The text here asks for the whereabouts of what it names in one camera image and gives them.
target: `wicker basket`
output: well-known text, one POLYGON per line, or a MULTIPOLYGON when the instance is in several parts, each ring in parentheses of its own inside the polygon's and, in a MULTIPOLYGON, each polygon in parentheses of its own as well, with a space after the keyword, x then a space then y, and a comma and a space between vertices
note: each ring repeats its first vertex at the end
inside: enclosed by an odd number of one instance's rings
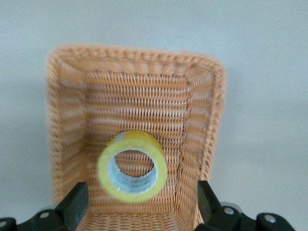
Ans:
MULTIPOLYGON (((192 231, 202 222, 197 181, 210 176, 225 90, 224 70, 215 59, 64 46, 50 58, 47 81, 54 201, 79 181, 89 186, 90 206, 79 231, 192 231), (152 134, 165 152, 167 183, 147 202, 121 202, 97 178, 98 157, 124 130, 152 134)), ((153 166, 132 151, 116 161, 132 176, 153 166)))

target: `wicker weave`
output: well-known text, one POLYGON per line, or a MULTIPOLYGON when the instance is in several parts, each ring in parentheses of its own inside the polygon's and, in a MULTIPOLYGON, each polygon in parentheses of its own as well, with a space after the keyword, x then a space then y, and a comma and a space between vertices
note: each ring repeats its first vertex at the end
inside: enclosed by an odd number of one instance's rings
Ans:
MULTIPOLYGON (((197 181, 210 176, 225 90, 224 70, 215 59, 64 46, 52 54, 47 80, 54 201, 79 181, 89 186, 90 206, 79 231, 187 231, 202 222, 197 181), (166 155, 167 183, 147 202, 121 202, 98 181, 98 157, 124 130, 152 134, 166 155)), ((116 161, 132 176, 153 167, 133 151, 116 161)))

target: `packing tape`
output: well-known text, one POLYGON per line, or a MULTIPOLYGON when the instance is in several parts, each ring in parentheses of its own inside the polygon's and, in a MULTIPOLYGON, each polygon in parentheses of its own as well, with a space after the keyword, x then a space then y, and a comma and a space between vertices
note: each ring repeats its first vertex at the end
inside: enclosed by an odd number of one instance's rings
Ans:
POLYGON ((160 143, 143 131, 124 131, 115 136, 98 160, 98 178, 112 196, 122 201, 137 203, 156 196, 167 180, 167 166, 160 143), (135 150, 146 154, 153 161, 153 168, 141 177, 124 174, 116 164, 115 156, 135 150))

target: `gray background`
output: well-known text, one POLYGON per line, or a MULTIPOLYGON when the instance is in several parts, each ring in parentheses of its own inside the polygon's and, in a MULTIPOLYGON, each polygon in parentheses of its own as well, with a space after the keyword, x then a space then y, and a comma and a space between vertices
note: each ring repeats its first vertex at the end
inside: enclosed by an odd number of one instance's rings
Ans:
POLYGON ((45 64, 71 42, 218 57, 228 94, 211 185, 308 230, 308 1, 0 2, 0 217, 51 204, 45 64))

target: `tape hole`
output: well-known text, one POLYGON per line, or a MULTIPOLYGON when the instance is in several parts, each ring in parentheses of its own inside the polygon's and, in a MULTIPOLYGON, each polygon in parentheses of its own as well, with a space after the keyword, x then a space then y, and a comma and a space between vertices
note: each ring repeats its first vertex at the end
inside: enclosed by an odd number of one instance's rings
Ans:
POLYGON ((154 163, 150 157, 140 151, 128 150, 115 156, 118 168, 131 177, 141 177, 150 172, 154 163))

